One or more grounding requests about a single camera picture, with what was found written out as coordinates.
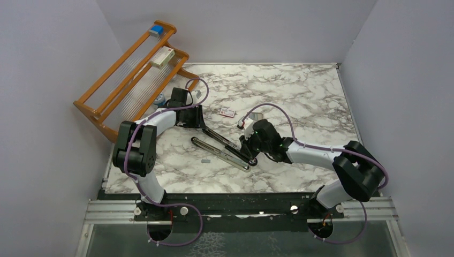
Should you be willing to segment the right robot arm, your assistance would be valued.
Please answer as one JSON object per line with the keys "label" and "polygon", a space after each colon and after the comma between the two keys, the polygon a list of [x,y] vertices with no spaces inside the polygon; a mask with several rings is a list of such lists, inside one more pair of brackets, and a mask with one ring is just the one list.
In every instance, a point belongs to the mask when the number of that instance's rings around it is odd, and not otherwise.
{"label": "right robot arm", "polygon": [[357,141],[350,141],[341,148],[297,143],[292,137],[280,136],[266,119],[246,118],[239,121],[238,126],[244,129],[240,151],[251,159],[263,153],[277,163],[309,164],[336,173],[337,180],[321,186],[306,205],[314,217],[322,218],[344,201],[367,202],[387,181],[378,161]]}

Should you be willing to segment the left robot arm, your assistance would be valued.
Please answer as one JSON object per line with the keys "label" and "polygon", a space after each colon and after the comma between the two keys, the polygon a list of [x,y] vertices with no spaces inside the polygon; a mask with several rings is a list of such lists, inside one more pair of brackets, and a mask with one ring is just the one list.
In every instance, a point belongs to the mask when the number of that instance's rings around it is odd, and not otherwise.
{"label": "left robot arm", "polygon": [[165,218],[168,208],[175,206],[167,202],[167,193],[153,171],[157,137],[178,125],[189,129],[205,127],[202,103],[206,98],[188,104],[186,98],[190,92],[187,89],[175,88],[175,94],[178,95],[176,101],[169,101],[149,116],[122,122],[113,150],[113,165],[133,180],[141,200],[148,204],[148,213],[156,220]]}

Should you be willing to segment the blue white jar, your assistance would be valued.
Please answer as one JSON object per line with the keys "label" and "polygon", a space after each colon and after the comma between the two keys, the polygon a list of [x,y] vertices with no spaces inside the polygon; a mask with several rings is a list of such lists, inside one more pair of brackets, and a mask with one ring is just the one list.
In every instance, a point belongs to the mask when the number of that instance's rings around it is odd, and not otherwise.
{"label": "blue white jar", "polygon": [[157,106],[158,108],[162,108],[165,106],[167,100],[165,95],[160,93],[157,98],[153,101],[153,105]]}

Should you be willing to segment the white red box on shelf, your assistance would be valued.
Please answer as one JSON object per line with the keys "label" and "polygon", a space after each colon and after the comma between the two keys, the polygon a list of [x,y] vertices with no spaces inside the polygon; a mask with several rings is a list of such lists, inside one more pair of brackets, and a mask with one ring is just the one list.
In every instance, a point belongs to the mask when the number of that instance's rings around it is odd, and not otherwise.
{"label": "white red box on shelf", "polygon": [[174,57],[174,55],[174,49],[163,46],[155,53],[155,55],[149,60],[149,62],[152,67],[162,69]]}

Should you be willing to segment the silver staple strip tray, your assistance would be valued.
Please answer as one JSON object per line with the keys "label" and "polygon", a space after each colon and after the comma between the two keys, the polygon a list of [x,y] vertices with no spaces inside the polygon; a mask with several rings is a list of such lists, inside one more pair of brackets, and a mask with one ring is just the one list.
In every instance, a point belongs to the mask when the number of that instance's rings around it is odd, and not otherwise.
{"label": "silver staple strip tray", "polygon": [[249,118],[252,120],[262,120],[264,118],[264,115],[263,115],[263,113],[260,113],[260,112],[252,112],[249,115]]}

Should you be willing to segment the blue grey eraser block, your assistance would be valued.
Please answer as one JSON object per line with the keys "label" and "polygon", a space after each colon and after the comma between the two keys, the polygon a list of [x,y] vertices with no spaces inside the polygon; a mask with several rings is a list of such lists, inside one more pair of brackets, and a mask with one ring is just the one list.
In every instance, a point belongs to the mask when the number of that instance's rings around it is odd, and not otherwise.
{"label": "blue grey eraser block", "polygon": [[161,25],[154,25],[148,30],[148,35],[159,38],[164,32],[164,28]]}

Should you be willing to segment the red white staple box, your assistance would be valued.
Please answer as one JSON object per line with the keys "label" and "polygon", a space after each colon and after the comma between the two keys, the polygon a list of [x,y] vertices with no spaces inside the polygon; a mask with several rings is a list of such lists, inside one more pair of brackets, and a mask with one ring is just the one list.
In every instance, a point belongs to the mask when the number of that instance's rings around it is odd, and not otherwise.
{"label": "red white staple box", "polygon": [[221,116],[234,118],[236,112],[234,110],[230,110],[228,108],[221,108],[219,114]]}

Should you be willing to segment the black stapler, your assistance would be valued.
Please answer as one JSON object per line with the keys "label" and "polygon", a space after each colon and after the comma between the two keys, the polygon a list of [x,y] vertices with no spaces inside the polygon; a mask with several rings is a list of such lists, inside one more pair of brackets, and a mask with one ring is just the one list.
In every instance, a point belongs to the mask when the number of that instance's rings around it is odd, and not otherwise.
{"label": "black stapler", "polygon": [[236,156],[240,160],[248,163],[251,166],[257,165],[257,163],[258,163],[257,159],[249,158],[247,155],[241,153],[240,148],[236,144],[234,144],[233,142],[228,140],[227,138],[221,136],[220,134],[218,134],[217,132],[215,132],[214,130],[212,130],[208,127],[203,128],[202,131],[207,136],[215,139],[216,141],[218,141],[219,143],[224,145],[226,150],[228,150],[230,153],[232,153],[234,156]]}

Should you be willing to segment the orange wooden shelf rack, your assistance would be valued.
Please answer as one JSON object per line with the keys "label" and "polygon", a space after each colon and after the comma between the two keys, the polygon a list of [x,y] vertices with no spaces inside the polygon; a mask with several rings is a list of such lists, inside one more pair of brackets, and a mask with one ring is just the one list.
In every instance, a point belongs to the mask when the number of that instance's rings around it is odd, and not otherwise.
{"label": "orange wooden shelf rack", "polygon": [[171,47],[175,25],[156,20],[153,28],[163,29],[154,36],[142,34],[119,59],[101,75],[74,106],[112,143],[116,142],[121,122],[142,118],[167,85],[176,79],[191,80],[188,88],[198,84],[198,75],[184,69],[188,53],[174,49],[175,55],[162,67],[152,66],[150,59],[162,48]]}

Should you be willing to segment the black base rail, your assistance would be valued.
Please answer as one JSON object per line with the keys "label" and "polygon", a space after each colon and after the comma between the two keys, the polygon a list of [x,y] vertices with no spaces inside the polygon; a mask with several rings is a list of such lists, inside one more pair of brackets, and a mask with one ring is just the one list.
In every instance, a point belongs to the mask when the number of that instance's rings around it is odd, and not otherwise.
{"label": "black base rail", "polygon": [[85,225],[144,225],[152,232],[306,232],[331,231],[336,222],[396,221],[389,197],[354,200],[329,210],[309,208],[308,193],[169,194],[169,206],[141,202],[136,194],[104,195],[92,200]]}

